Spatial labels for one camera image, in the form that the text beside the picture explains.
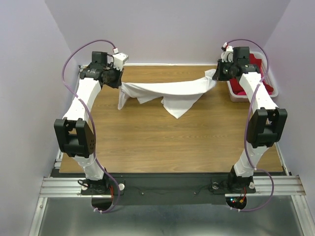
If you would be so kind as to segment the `white t shirt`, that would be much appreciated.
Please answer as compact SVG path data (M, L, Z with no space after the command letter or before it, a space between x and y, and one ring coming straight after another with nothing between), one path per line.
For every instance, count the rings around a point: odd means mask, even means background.
M174 118L179 119L198 99L216 86L212 79L215 69L205 71L204 77L185 82L172 83L122 83L119 91L118 109L121 110L129 98L140 104L162 98L161 104Z

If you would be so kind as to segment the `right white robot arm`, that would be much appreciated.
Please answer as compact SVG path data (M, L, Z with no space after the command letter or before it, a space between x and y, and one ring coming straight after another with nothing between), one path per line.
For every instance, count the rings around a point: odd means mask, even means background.
M263 84L260 68L250 63L249 47L224 45L213 79L236 79L250 102L244 151L232 166L225 187L231 193L254 189L253 174L263 154L280 140L287 111L280 109L271 99Z

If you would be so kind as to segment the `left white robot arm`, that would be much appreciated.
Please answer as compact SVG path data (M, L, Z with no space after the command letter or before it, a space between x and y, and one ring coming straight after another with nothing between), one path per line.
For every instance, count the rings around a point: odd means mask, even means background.
M61 152L74 159L84 170L85 179L79 180L83 195L113 193L112 181L99 166L96 157L95 126L91 120L91 109L103 86L117 89L122 84L124 64L128 55L114 49L106 52L92 52L92 61L79 71L78 90L62 119L56 119L54 130Z

